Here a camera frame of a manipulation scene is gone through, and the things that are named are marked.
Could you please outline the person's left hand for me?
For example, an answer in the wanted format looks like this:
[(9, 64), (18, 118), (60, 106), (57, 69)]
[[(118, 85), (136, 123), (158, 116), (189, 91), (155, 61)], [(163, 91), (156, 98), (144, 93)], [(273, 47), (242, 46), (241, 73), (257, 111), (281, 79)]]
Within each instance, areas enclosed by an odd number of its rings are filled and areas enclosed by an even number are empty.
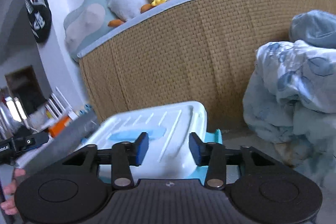
[(3, 188), (5, 195), (11, 196), (8, 200), (1, 202), (1, 209), (6, 215), (16, 215), (18, 213), (17, 207), (14, 201), (14, 194), (18, 187), (18, 178), (26, 175), (24, 169), (16, 168), (14, 170), (13, 179), (11, 183)]

